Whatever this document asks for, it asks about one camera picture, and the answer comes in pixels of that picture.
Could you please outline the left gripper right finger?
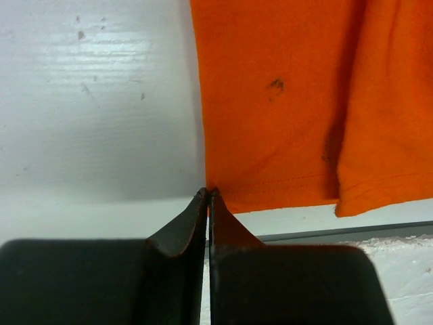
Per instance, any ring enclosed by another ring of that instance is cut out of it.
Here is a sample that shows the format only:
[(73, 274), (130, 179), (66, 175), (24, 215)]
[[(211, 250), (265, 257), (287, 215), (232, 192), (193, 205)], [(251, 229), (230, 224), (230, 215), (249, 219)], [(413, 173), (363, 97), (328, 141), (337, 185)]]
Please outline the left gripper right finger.
[(210, 201), (213, 324), (392, 324), (373, 263), (359, 248), (268, 245)]

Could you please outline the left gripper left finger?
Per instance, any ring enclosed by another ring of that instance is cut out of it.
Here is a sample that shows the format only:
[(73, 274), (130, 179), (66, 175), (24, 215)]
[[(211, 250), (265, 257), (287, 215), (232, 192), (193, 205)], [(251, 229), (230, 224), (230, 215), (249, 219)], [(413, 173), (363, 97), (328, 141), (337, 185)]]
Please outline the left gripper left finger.
[(207, 222), (199, 190), (146, 239), (1, 247), (2, 324), (198, 324)]

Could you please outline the orange t shirt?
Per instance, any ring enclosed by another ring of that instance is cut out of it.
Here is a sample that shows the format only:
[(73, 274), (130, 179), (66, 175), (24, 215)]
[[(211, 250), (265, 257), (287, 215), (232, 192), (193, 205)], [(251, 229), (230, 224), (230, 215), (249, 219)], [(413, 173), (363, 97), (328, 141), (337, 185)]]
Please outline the orange t shirt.
[(232, 213), (432, 197), (431, 1), (192, 1), (206, 186)]

